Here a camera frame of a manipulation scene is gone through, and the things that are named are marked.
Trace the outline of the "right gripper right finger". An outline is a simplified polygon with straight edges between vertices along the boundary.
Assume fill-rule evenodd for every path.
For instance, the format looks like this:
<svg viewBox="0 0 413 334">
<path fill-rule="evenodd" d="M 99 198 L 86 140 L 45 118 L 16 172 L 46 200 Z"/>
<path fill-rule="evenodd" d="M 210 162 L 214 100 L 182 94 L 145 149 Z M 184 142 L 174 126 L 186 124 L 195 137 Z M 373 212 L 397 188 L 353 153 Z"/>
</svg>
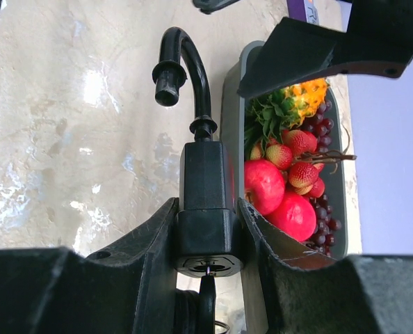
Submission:
<svg viewBox="0 0 413 334">
<path fill-rule="evenodd" d="M 334 260 L 238 201 L 249 333 L 413 333 L 413 256 Z"/>
</svg>

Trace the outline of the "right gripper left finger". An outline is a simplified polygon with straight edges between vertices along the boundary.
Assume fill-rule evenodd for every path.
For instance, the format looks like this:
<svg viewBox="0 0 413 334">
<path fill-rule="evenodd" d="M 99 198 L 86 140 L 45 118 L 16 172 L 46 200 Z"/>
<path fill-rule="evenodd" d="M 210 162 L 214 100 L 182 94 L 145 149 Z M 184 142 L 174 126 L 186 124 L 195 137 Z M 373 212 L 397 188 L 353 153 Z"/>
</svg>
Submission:
<svg viewBox="0 0 413 334">
<path fill-rule="evenodd" d="M 0 333 L 171 333 L 177 208 L 167 200 L 88 257 L 66 247 L 0 250 Z"/>
</svg>

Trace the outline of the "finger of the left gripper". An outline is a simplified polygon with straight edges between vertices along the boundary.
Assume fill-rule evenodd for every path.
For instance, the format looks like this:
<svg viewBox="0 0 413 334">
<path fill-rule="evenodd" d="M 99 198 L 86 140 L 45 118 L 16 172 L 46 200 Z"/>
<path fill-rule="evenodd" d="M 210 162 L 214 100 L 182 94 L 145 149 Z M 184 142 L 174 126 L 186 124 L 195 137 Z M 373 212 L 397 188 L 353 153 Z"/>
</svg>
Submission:
<svg viewBox="0 0 413 334">
<path fill-rule="evenodd" d="M 238 0 L 192 0 L 192 4 L 204 14 L 211 14 L 222 10 Z"/>
</svg>

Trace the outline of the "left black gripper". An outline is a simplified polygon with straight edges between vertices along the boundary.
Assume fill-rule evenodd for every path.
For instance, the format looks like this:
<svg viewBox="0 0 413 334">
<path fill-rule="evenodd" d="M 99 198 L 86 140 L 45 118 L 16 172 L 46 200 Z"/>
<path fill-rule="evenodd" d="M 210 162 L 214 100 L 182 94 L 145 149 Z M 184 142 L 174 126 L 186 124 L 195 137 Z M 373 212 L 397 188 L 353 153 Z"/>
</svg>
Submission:
<svg viewBox="0 0 413 334">
<path fill-rule="evenodd" d="M 238 94 L 253 98 L 337 74 L 399 78 L 413 60 L 413 1 L 353 1 L 345 33 L 285 17 L 273 29 Z"/>
</svg>

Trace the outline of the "black-headed key bunch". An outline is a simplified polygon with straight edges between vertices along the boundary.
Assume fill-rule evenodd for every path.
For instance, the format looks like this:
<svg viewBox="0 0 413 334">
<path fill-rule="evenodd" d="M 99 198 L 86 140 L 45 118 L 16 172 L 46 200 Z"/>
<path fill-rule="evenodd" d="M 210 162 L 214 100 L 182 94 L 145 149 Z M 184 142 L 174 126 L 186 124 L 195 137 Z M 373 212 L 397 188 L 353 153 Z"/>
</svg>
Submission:
<svg viewBox="0 0 413 334">
<path fill-rule="evenodd" d="M 214 334 L 217 327 L 229 332 L 226 323 L 216 320 L 216 283 L 210 273 L 201 277 L 198 292 L 176 289 L 174 334 Z"/>
</svg>

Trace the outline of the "black padlock with keys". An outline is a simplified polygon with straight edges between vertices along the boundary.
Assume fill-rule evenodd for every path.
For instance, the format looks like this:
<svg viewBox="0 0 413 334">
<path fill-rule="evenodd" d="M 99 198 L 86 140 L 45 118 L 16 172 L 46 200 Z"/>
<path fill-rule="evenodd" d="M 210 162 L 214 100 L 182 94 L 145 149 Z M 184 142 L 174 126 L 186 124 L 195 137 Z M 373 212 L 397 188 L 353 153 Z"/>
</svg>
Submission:
<svg viewBox="0 0 413 334">
<path fill-rule="evenodd" d="M 194 140 L 185 144 L 180 161 L 179 209 L 172 232 L 175 267 L 191 277 L 233 276 L 242 266 L 242 227 L 234 210 L 232 167 L 218 126 L 211 117 L 211 95 L 204 65 L 183 29 L 170 27 L 161 40 L 152 71 L 155 100 L 165 107 L 179 101 L 179 89 L 190 79 L 194 92 Z"/>
</svg>

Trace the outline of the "purple silver toothpaste box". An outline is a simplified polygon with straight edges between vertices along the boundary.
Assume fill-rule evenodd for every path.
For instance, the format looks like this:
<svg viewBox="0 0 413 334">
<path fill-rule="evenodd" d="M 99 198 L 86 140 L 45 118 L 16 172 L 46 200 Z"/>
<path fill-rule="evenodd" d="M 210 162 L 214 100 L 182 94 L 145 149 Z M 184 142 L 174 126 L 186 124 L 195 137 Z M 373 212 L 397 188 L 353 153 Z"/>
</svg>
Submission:
<svg viewBox="0 0 413 334">
<path fill-rule="evenodd" d="M 290 18 L 319 25 L 318 11 L 313 0 L 287 0 L 286 3 Z"/>
</svg>

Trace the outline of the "grey fruit tray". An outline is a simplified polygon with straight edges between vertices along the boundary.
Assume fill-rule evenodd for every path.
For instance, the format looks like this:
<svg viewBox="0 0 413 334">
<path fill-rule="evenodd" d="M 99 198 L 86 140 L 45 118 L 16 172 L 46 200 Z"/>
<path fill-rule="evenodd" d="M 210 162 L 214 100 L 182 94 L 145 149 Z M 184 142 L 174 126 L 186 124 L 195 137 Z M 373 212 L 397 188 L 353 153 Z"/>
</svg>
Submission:
<svg viewBox="0 0 413 334">
<path fill-rule="evenodd" d="M 263 47 L 263 41 L 253 41 L 243 48 L 237 63 L 227 73 L 222 86 L 222 106 L 220 120 L 220 140 L 229 154 L 229 160 L 234 169 L 234 195 L 243 196 L 243 164 L 244 164 L 244 112 L 248 100 L 236 93 L 240 80 L 246 70 L 252 66 Z M 325 193 L 330 197 L 333 214 L 341 221 L 342 227 L 334 233 L 335 245 L 332 256 L 338 260 L 345 257 L 348 251 L 346 191 L 343 166 L 339 164 L 326 166 L 320 173 L 325 183 Z"/>
</svg>

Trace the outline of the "toy pineapple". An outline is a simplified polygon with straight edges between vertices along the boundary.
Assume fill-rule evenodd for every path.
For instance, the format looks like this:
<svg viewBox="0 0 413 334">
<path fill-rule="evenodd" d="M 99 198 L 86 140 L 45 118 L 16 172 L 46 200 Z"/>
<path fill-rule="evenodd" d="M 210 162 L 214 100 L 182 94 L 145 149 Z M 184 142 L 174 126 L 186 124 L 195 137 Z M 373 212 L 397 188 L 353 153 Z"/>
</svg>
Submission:
<svg viewBox="0 0 413 334">
<path fill-rule="evenodd" d="M 282 141 L 282 132 L 298 128 L 324 103 L 330 83 L 325 78 L 293 84 L 253 98 L 245 110 L 244 144 L 262 148 L 271 139 Z"/>
</svg>

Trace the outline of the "red apple back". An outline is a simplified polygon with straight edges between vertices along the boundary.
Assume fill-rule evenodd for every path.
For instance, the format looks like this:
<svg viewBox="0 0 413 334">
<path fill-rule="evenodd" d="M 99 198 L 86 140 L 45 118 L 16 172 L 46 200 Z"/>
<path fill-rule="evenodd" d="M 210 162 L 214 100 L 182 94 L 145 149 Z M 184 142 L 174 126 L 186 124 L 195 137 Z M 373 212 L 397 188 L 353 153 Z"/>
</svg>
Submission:
<svg viewBox="0 0 413 334">
<path fill-rule="evenodd" d="M 308 200 L 293 191 L 287 191 L 277 209 L 265 218 L 299 242 L 310 238 L 316 228 L 314 208 Z"/>
</svg>

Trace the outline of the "red apple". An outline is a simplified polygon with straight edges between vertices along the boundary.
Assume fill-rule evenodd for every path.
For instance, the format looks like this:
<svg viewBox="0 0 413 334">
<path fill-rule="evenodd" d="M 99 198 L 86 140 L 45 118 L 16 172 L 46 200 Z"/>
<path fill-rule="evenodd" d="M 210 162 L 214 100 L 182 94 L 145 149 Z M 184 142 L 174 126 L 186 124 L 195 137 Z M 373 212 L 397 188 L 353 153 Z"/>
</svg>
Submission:
<svg viewBox="0 0 413 334">
<path fill-rule="evenodd" d="M 265 218 L 299 242 L 310 238 L 316 228 L 314 208 L 308 200 L 293 191 L 287 191 L 277 209 Z"/>
<path fill-rule="evenodd" d="M 277 167 L 265 159 L 244 163 L 244 195 L 262 215 L 279 207 L 285 192 L 284 178 Z"/>
</svg>

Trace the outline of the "red apple front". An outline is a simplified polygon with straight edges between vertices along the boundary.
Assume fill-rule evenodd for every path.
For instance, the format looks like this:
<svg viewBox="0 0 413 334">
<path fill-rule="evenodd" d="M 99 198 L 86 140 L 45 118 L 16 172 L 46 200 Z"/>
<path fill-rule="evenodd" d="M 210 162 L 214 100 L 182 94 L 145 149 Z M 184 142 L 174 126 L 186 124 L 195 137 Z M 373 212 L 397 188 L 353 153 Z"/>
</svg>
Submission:
<svg viewBox="0 0 413 334">
<path fill-rule="evenodd" d="M 262 215 L 279 207 L 285 192 L 284 178 L 277 167 L 265 159 L 244 163 L 244 195 Z"/>
</svg>

